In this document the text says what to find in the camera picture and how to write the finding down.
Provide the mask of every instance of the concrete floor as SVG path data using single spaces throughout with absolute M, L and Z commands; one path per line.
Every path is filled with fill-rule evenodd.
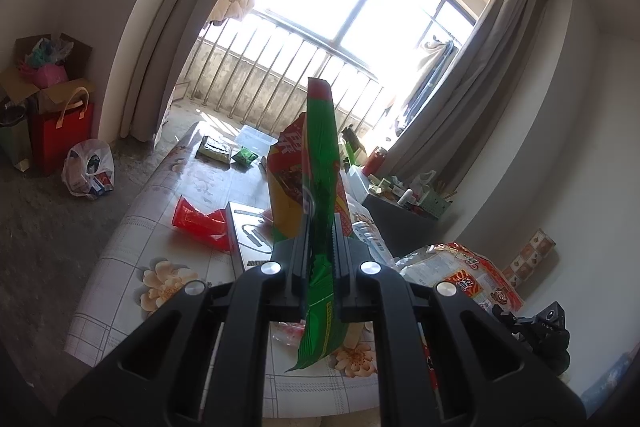
M 19 172 L 0 152 L 0 339 L 54 410 L 89 367 L 63 351 L 84 284 L 113 230 L 178 138 L 207 120 L 229 138 L 241 125 L 199 103 L 174 102 L 156 151 L 129 137 L 113 146 L 114 191 L 72 197 L 60 172 Z

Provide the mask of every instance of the balcony railing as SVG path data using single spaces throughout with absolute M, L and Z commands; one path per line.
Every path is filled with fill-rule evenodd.
M 305 110 L 310 76 L 332 86 L 338 130 L 364 136 L 393 93 L 363 65 L 276 17 L 253 12 L 242 23 L 208 23 L 180 74 L 175 99 L 202 100 L 276 136 Z

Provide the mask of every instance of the table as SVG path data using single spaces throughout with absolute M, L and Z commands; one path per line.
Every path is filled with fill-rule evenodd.
M 203 136 L 223 139 L 208 124 L 194 124 L 158 166 L 104 248 L 65 345 L 68 353 L 88 365 L 100 362 L 184 282 L 202 279 L 218 285 L 234 280 L 228 254 L 172 227 L 175 205 L 183 195 L 207 213 L 227 201 L 266 208 L 266 175 L 257 162 L 243 169 L 196 158 Z M 369 331 L 364 330 L 361 341 L 375 349 Z M 377 374 L 348 378 L 334 369 L 332 356 L 287 372 L 295 364 L 296 348 L 270 337 L 267 351 L 265 417 L 334 415 L 378 405 Z

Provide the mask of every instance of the shopping bag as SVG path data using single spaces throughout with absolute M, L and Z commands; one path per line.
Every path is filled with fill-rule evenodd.
M 72 103 L 79 93 L 84 100 Z M 34 114 L 30 118 L 33 162 L 44 175 L 62 167 L 69 149 L 89 138 L 93 113 L 94 104 L 89 103 L 89 92 L 85 87 L 78 87 L 60 114 Z
M 73 196 L 95 200 L 113 190 L 115 167 L 107 142 L 86 140 L 71 147 L 62 169 L 62 182 Z

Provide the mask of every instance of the paper bag handle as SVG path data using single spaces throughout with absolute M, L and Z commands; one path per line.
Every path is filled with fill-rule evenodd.
M 79 107 L 77 102 L 74 102 L 73 104 L 71 103 L 71 101 L 74 99 L 74 96 L 76 94 L 78 94 L 79 92 L 82 92 L 82 94 L 84 94 L 86 96 L 85 101 L 84 101 L 84 107 L 82 108 L 82 110 L 80 111 L 80 116 L 78 118 L 78 120 L 82 120 L 82 118 L 84 118 L 84 112 L 86 111 L 87 106 L 89 105 L 89 91 L 86 90 L 86 87 L 76 87 L 76 89 L 74 90 L 73 93 L 71 93 L 71 96 L 69 97 L 69 99 L 66 101 L 65 103 L 65 108 L 62 110 L 62 112 L 60 113 L 60 117 L 58 118 L 58 121 L 56 122 L 56 129 L 60 129 L 62 127 L 62 123 L 65 120 L 65 113 L 66 110 L 71 108 L 70 105 L 73 108 Z

